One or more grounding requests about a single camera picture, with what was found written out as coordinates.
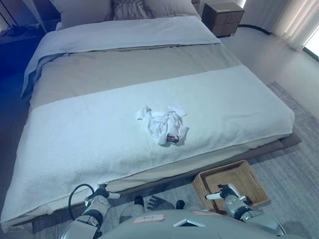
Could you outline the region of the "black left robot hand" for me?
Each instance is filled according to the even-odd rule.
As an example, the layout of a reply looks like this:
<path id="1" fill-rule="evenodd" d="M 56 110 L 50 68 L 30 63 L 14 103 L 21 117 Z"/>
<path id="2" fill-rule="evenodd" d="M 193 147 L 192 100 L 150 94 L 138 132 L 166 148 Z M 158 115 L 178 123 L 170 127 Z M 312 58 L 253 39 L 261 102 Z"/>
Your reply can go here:
<path id="1" fill-rule="evenodd" d="M 92 198 L 96 197 L 96 196 L 103 196 L 106 199 L 119 199 L 121 198 L 121 194 L 120 193 L 114 193 L 114 192 L 110 192 L 107 191 L 105 188 L 98 188 L 92 195 Z"/>

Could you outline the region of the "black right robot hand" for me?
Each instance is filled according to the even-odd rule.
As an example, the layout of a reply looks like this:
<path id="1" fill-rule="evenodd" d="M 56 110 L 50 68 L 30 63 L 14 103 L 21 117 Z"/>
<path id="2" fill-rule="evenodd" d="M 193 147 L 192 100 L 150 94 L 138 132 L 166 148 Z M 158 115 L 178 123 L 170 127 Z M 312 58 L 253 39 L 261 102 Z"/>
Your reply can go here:
<path id="1" fill-rule="evenodd" d="M 205 199 L 207 200 L 225 199 L 229 195 L 234 195 L 237 198 L 241 197 L 240 193 L 238 192 L 238 190 L 235 188 L 233 184 L 219 184 L 217 186 L 220 189 L 220 191 L 214 194 L 206 195 Z"/>

